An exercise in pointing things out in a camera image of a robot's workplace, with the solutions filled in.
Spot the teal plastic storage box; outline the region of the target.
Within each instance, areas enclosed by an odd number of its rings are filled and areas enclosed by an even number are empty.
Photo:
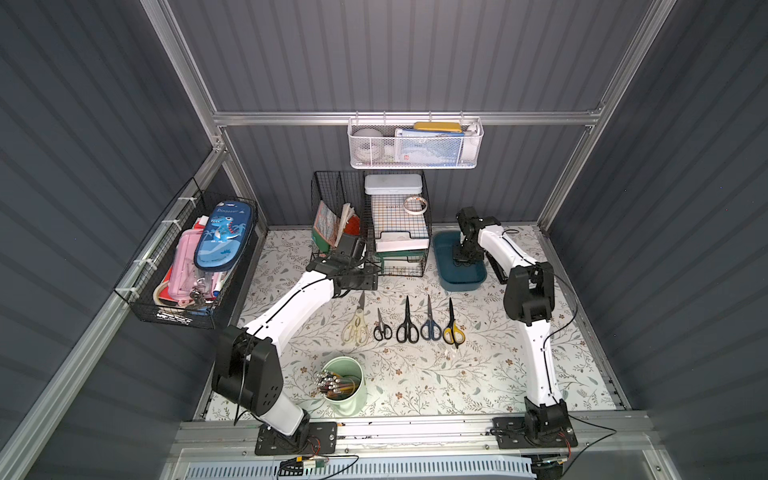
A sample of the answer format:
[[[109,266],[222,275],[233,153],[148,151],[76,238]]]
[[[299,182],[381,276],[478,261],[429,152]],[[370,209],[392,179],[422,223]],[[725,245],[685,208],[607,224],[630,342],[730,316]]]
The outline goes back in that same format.
[[[487,279],[483,261],[468,264],[453,258],[454,247],[459,246],[460,241],[459,231],[438,232],[432,240],[439,283],[447,292],[474,291]]]

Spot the cream handled kitchen scissors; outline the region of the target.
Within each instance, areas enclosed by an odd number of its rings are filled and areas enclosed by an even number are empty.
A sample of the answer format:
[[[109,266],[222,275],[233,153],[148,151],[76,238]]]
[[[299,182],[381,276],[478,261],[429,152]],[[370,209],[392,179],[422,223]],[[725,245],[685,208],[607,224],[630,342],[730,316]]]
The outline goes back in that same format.
[[[365,321],[365,291],[358,299],[353,317],[347,322],[341,333],[343,345],[363,346],[368,343],[370,334]]]

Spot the small black scissors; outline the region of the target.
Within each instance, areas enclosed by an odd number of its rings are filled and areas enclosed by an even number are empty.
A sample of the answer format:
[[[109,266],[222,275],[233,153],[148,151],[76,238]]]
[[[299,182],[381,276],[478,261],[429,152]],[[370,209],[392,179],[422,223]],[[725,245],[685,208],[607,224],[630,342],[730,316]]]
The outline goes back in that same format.
[[[380,309],[377,310],[377,321],[374,325],[373,337],[376,341],[390,340],[393,337],[393,329],[385,322]]]

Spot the yellow handled scissors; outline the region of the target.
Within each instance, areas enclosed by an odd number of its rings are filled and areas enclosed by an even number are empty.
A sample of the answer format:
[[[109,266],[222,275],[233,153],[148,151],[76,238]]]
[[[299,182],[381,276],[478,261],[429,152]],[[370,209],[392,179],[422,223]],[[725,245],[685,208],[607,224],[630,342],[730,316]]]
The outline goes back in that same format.
[[[455,309],[453,300],[449,299],[448,303],[448,324],[443,329],[442,338],[445,343],[453,345],[458,349],[466,341],[466,334],[459,328],[457,324],[457,318],[455,315]]]

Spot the blue handled scissors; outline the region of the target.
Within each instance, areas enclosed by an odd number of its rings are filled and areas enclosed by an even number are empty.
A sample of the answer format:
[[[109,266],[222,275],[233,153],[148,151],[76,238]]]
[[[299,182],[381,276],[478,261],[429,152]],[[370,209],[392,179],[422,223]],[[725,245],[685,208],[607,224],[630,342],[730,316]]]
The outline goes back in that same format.
[[[434,319],[431,296],[427,297],[426,320],[420,327],[420,336],[425,341],[442,339],[442,329]]]

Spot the large black scissors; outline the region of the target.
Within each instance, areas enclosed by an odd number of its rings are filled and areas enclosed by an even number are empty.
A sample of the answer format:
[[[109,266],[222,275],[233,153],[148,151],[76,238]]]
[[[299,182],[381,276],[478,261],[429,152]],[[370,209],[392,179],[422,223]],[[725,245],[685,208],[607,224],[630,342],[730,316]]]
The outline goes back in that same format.
[[[395,338],[396,341],[401,344],[416,344],[420,339],[419,330],[415,323],[412,321],[409,297],[406,297],[404,319],[398,325],[395,331]]]

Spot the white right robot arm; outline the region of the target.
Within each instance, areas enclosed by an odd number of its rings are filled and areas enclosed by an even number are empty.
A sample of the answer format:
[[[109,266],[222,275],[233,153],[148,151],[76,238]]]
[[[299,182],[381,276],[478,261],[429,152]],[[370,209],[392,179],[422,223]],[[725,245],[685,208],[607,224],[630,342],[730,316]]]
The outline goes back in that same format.
[[[461,242],[453,250],[460,264],[489,259],[505,283],[503,308],[516,322],[527,374],[523,435],[536,446],[575,446],[566,400],[558,386],[552,354],[551,323],[555,309],[555,272],[552,265],[525,252],[492,216],[472,207],[456,215]]]

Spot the white checkered box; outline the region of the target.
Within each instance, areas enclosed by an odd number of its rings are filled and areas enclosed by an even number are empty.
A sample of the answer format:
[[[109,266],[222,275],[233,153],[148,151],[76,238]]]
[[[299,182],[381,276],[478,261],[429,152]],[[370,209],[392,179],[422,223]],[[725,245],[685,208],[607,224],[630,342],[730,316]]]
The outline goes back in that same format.
[[[403,210],[406,195],[371,196],[371,217],[377,252],[427,250],[429,228],[425,215],[412,216]]]

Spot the red booklet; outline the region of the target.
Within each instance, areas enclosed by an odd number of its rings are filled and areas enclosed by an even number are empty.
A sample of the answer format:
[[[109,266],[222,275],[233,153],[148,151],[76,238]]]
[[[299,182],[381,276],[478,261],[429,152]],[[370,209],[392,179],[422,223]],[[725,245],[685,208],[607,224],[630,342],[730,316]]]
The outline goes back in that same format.
[[[361,219],[358,215],[353,214],[348,218],[344,226],[343,233],[346,235],[361,236],[362,235],[361,230],[362,230]]]

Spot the white tin case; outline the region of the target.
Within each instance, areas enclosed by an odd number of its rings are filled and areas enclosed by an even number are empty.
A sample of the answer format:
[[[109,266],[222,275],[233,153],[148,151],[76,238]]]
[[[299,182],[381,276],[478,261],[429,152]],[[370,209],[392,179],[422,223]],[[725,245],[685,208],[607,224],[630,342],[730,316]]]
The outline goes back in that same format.
[[[366,195],[420,195],[423,191],[419,174],[372,174],[364,181]]]

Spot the blue white packet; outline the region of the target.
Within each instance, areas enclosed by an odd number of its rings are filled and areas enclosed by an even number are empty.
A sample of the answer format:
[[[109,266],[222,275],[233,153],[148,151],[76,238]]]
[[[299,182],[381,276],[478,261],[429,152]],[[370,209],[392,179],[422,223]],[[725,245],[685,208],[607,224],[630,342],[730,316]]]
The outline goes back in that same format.
[[[410,166],[435,168],[458,164],[464,134],[396,129],[394,135],[395,161]]]

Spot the white tape roll in basket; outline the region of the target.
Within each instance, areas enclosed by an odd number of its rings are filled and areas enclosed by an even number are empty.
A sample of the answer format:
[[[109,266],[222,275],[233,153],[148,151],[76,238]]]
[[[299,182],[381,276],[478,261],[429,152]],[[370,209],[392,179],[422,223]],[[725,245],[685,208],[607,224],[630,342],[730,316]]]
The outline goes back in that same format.
[[[359,163],[375,163],[384,154],[384,135],[374,128],[357,130],[350,137],[352,157]]]

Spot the yellow item in basket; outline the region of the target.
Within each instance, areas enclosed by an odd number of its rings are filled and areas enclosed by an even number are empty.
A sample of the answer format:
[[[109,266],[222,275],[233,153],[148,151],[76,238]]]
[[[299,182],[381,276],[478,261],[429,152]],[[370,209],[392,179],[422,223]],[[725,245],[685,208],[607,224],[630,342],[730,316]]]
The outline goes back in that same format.
[[[442,132],[451,134],[460,134],[463,132],[462,126],[458,122],[421,121],[416,122],[413,125],[413,129],[416,131]]]

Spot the white hanging mesh basket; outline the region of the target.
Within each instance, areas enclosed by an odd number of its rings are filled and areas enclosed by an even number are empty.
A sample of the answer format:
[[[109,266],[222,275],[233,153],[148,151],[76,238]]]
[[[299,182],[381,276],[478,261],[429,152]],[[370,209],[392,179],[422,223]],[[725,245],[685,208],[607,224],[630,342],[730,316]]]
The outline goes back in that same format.
[[[348,120],[350,165],[355,169],[473,169],[484,139],[478,119],[392,123],[356,116]]]

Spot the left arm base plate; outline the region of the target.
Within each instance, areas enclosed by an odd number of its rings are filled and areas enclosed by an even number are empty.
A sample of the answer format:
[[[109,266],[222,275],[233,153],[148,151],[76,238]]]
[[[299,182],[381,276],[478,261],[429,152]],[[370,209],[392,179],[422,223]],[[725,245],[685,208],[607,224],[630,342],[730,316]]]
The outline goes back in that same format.
[[[299,425],[293,435],[284,435],[270,426],[261,425],[254,454],[256,456],[328,455],[335,452],[337,440],[338,424],[336,422],[304,422]]]

